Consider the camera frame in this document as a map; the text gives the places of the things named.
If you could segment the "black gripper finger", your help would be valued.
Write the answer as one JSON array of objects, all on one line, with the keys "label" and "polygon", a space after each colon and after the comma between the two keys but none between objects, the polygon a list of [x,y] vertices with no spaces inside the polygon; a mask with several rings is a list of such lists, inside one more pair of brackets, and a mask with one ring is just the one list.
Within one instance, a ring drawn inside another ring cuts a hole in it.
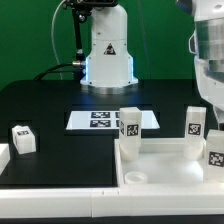
[{"label": "black gripper finger", "polygon": [[214,107],[213,111],[217,121],[218,129],[224,130],[224,111],[220,110],[217,107]]}]

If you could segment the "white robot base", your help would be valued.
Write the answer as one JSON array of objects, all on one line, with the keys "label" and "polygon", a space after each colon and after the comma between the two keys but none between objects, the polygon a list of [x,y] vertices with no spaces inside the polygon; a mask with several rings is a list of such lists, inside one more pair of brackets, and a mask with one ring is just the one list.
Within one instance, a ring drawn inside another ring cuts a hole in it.
[{"label": "white robot base", "polygon": [[91,52],[82,88],[99,94],[121,94],[138,84],[127,49],[127,13],[117,5],[92,10]]}]

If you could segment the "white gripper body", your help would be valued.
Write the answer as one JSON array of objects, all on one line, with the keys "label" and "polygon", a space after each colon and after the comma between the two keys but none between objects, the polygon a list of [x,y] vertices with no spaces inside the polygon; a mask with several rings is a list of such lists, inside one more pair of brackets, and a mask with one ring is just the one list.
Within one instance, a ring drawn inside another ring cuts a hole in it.
[{"label": "white gripper body", "polygon": [[213,106],[224,111],[224,83],[208,76],[208,63],[205,60],[195,56],[194,65],[200,96]]}]

